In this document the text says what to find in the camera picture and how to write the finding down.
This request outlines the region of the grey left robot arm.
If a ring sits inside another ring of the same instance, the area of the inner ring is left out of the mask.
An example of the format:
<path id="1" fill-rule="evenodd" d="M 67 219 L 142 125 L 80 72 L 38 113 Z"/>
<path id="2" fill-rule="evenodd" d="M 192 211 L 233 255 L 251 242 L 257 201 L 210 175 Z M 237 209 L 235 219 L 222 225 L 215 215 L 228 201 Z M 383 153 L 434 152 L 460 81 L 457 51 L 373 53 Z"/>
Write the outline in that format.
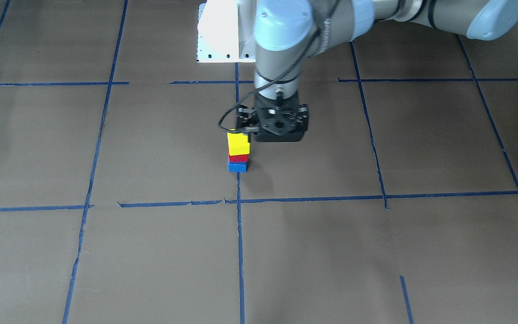
<path id="1" fill-rule="evenodd" d="M 304 131 L 306 107 L 298 102 L 306 58 L 351 42 L 383 21 L 412 22 L 492 41 L 518 22 L 518 0 L 259 0 L 254 18 L 255 106 L 239 101 L 231 134 L 275 137 Z"/>

